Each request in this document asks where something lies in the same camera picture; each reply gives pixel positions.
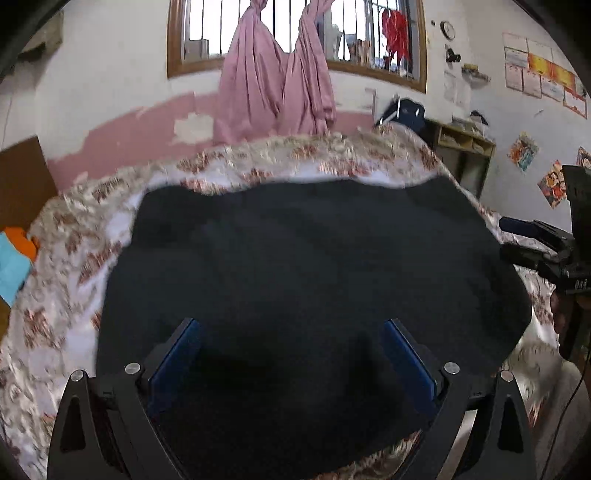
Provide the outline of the person right hand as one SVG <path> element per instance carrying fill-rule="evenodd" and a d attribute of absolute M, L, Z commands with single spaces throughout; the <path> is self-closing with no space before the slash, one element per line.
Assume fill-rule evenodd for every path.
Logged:
<path fill-rule="evenodd" d="M 554 322 L 554 331 L 563 336 L 563 331 L 569 327 L 572 319 L 574 305 L 577 304 L 583 309 L 583 323 L 590 323 L 591 298 L 589 295 L 579 295 L 577 297 L 565 295 L 555 290 L 552 293 L 550 305 Z"/>

